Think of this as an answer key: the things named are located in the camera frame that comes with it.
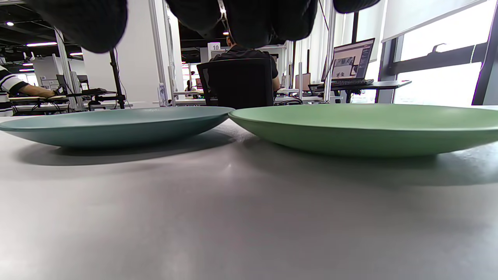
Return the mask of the person's right hand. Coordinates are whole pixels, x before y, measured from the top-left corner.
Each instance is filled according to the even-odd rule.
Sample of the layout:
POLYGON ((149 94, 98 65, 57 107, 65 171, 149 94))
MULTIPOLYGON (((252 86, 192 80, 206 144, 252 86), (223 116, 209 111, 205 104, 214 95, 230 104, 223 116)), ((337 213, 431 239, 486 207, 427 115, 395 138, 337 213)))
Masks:
MULTIPOLYGON (((128 0, 27 0, 26 4, 82 48, 106 53, 125 33, 128 0)), ((204 38, 222 19, 217 0, 168 0, 178 21, 204 38)), ((318 0, 224 0, 226 21, 236 43, 259 48, 274 37, 298 41, 309 37, 318 0)))

